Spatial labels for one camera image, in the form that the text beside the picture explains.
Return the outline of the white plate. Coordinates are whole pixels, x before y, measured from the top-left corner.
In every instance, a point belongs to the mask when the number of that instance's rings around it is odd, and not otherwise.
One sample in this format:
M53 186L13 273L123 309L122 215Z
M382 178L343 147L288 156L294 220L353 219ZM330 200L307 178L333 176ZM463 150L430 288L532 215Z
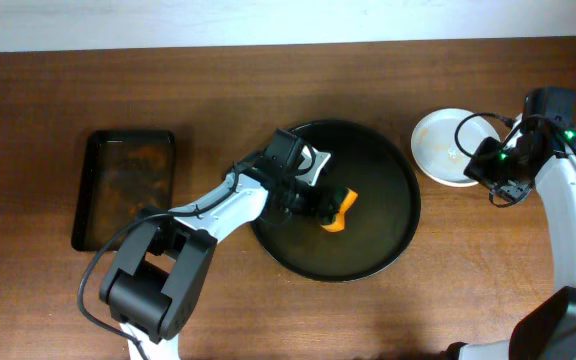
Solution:
M440 109L426 115L412 132L413 158L424 174L434 181L451 187L477 185L464 174L470 158L459 150L454 134L459 123L472 112L456 109ZM474 117L460 128L459 141L469 153L474 153L488 137L499 140L496 130L482 117Z

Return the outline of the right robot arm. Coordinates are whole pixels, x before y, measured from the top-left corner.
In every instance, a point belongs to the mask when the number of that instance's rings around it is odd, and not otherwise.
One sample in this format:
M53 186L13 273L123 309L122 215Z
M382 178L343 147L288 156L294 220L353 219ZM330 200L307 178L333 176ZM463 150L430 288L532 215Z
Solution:
M453 343L449 359L576 359L576 126L573 91L529 92L520 119L505 119L502 140L484 139L464 174L489 191L498 208L537 192L545 209L554 264L554 293L524 317L509 339Z

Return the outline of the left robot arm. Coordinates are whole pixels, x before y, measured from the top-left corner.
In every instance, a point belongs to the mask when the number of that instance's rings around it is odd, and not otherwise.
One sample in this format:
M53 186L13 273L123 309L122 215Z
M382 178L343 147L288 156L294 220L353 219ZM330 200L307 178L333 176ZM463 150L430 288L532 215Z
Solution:
M100 300L118 322L132 359L176 359L178 335L197 305L217 245L279 202L306 200L331 162L291 132L233 164L224 181L198 200L168 211L149 210L121 229L120 247Z

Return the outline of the green and orange sponge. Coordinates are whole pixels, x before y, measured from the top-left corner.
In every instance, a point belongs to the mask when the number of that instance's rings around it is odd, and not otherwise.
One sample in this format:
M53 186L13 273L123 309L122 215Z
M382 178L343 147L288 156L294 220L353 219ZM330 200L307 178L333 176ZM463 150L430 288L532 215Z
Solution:
M330 233L343 231L346 226L346 213L357 198L358 194L352 189L336 189L328 202L327 213L321 217L320 226Z

